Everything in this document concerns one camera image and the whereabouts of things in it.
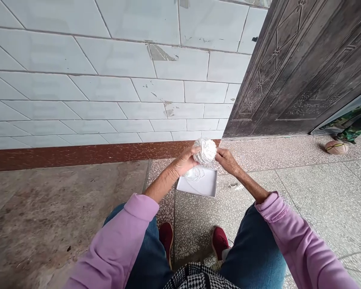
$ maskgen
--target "person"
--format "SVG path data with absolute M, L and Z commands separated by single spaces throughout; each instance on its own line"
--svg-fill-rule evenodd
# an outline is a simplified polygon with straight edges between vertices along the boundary
M 64 288 L 275 289 L 282 288 L 286 264 L 299 289 L 358 288 L 335 254 L 278 192 L 267 192 L 228 150 L 220 148 L 215 159 L 245 186 L 255 203 L 245 212 L 232 248 L 223 230 L 214 229 L 212 246 L 222 263 L 218 272 L 189 263 L 173 273 L 172 228 L 165 223 L 158 230 L 155 215 L 175 181 L 198 164 L 192 155 L 199 151 L 187 148 L 142 195 L 133 194 L 115 208 Z

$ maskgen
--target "shoe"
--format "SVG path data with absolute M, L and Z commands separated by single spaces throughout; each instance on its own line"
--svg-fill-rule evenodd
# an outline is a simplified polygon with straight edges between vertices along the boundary
M 170 269 L 172 270 L 171 265 L 171 248 L 172 242 L 174 241 L 174 230 L 169 222 L 163 223 L 159 227 L 159 240 L 164 246 L 164 250 L 166 252 L 166 259 L 168 264 L 170 265 Z
M 215 227 L 211 236 L 211 245 L 213 246 L 215 257 L 219 264 L 222 263 L 222 252 L 230 248 L 225 231 L 221 227 Z

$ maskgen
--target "ball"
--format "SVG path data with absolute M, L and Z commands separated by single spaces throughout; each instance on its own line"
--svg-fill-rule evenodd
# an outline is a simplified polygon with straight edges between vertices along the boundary
M 337 140 L 332 140 L 325 145 L 325 150 L 332 155 L 344 155 L 348 149 L 348 144 Z

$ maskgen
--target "blue jeans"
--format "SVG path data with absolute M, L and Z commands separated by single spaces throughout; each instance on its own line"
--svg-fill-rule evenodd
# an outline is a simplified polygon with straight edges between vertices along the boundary
M 104 224 L 116 216 L 124 204 L 116 207 Z M 219 273 L 241 289 L 281 289 L 286 270 L 269 225 L 251 205 L 242 219 L 233 248 Z M 142 247 L 128 279 L 126 289 L 162 289 L 173 273 L 166 260 L 156 218 L 149 223 Z

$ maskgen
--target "pink jacket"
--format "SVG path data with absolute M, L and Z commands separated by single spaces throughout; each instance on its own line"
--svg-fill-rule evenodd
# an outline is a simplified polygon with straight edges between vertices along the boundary
M 269 224 L 299 289 L 358 288 L 325 242 L 277 192 L 256 208 Z M 158 209 L 151 198 L 133 194 L 124 209 L 95 235 L 64 288 L 124 289 L 148 223 Z

